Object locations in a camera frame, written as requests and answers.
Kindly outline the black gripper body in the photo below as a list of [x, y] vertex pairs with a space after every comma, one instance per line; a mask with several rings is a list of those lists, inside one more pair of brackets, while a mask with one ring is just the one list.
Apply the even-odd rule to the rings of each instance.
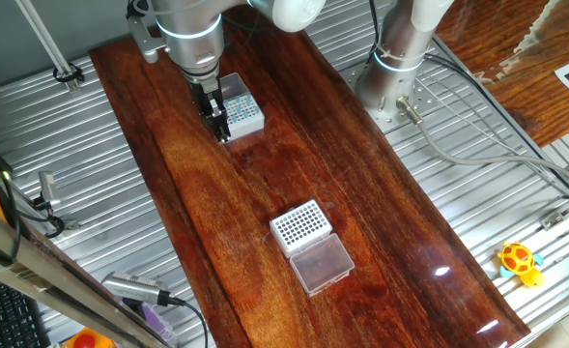
[[219, 116], [221, 114], [222, 94], [217, 77], [192, 80], [189, 82], [189, 87], [193, 103], [201, 116]]

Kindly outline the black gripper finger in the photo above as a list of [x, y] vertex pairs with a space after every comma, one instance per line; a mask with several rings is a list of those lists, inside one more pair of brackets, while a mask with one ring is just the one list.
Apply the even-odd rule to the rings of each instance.
[[231, 137], [226, 109], [217, 102], [217, 99], [211, 99], [210, 105], [212, 107], [212, 129], [214, 135], [220, 143], [226, 143]]
[[201, 118], [204, 126], [213, 133], [215, 138], [219, 138], [218, 118], [213, 115], [202, 115]]

